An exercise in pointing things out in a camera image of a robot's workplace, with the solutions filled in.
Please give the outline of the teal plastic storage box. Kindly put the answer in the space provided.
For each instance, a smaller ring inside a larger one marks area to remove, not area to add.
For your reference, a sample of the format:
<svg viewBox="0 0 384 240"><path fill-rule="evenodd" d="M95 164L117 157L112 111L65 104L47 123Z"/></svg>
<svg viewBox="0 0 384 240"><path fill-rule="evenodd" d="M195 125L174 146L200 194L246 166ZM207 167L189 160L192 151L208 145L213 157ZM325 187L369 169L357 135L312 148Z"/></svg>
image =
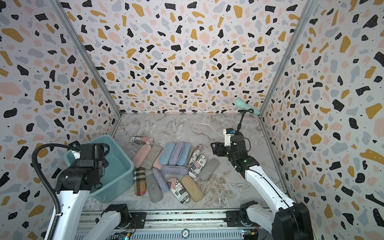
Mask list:
<svg viewBox="0 0 384 240"><path fill-rule="evenodd" d="M102 135L86 143L87 145L104 144L107 152L105 159L108 166L104 168L99 189L87 187L89 197L102 203L109 203L134 184L134 164L123 149L110 135Z"/></svg>

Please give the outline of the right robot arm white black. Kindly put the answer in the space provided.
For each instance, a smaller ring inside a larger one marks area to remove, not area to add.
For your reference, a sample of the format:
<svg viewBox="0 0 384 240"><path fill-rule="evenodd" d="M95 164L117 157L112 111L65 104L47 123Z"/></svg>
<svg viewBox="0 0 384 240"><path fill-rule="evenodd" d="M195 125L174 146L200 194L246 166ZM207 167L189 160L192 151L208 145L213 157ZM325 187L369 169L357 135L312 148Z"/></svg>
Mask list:
<svg viewBox="0 0 384 240"><path fill-rule="evenodd" d="M248 154L242 135L227 134L223 143L211 143L211 148L214 155L228 158L269 206L266 210L255 201L243 204L239 215L244 224L258 224L275 240L314 239L309 209L289 198L268 177L259 162Z"/></svg>

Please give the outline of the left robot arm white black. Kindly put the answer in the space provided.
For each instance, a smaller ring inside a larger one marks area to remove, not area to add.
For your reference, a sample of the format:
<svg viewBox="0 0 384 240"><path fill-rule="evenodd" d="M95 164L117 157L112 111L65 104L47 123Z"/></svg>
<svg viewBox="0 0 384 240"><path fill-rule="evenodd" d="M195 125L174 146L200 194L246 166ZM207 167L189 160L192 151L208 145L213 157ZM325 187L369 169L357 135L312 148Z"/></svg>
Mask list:
<svg viewBox="0 0 384 240"><path fill-rule="evenodd" d="M49 224L47 240L73 240L80 216L93 188L101 188L110 151L107 144L83 144L80 156L58 177L54 196L58 200ZM96 226L85 236L86 240L106 240L116 229L131 225L131 215L125 204L110 205L102 212Z"/></svg>

